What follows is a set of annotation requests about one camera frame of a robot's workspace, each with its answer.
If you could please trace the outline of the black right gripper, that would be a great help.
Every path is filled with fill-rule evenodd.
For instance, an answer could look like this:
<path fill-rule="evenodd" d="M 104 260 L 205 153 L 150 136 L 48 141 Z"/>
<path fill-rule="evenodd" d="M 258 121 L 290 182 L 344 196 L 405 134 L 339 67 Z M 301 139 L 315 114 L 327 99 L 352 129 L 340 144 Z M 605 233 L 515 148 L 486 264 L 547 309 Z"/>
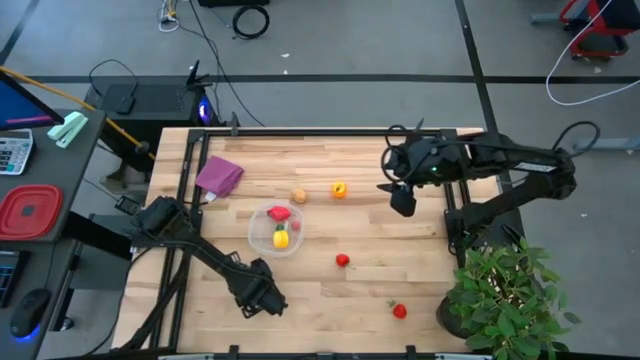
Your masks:
<path fill-rule="evenodd" d="M 391 193 L 390 206 L 403 217 L 415 213 L 416 199 L 409 185 L 440 185 L 466 175 L 464 147 L 442 137 L 408 135 L 405 141 L 385 150 L 385 175 L 395 183 L 378 184 Z"/>

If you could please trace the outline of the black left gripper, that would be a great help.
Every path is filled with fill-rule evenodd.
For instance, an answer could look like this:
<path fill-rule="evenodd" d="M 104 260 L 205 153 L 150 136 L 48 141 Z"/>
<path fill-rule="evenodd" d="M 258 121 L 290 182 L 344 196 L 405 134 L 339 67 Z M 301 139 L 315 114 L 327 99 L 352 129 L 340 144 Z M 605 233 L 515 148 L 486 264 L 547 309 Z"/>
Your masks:
<path fill-rule="evenodd" d="M 272 271 L 263 259 L 257 258 L 249 265 L 236 262 L 232 269 L 230 290 L 245 318 L 260 312 L 283 315 L 287 309 L 286 297 L 276 286 Z"/>

